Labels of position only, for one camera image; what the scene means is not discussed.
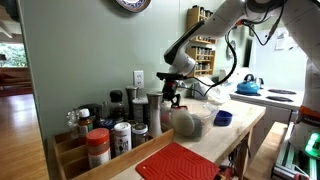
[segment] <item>wooden floor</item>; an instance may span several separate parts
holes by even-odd
[[[0,179],[49,179],[31,94],[0,98]]]
[[[275,122],[255,158],[245,173],[246,179],[269,180],[273,164],[277,161],[282,138],[287,130],[287,125]]]
[[[49,179],[32,95],[0,97],[0,179]],[[245,176],[270,179],[286,126],[275,123]]]

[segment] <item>red silicone mat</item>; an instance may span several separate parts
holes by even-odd
[[[136,166],[145,179],[210,179],[219,167],[189,149],[172,142]]]

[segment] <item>window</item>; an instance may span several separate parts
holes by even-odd
[[[24,45],[21,43],[0,43],[0,54],[5,54],[7,60],[2,67],[27,67]]]

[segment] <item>wall outlet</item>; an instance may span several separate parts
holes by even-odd
[[[139,87],[139,89],[144,88],[143,71],[133,71],[133,85]]]

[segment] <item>wooden countertop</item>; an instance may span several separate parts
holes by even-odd
[[[191,112],[201,113],[199,112],[201,111],[199,107],[205,103],[206,101],[182,99],[180,104],[187,105]],[[234,100],[226,102],[220,109],[233,114],[233,119],[229,126],[211,127],[210,131],[199,142],[190,141],[179,135],[175,135],[174,141],[216,164],[221,164],[238,143],[252,130],[266,110],[262,106]],[[137,164],[112,179],[142,179],[135,171]]]

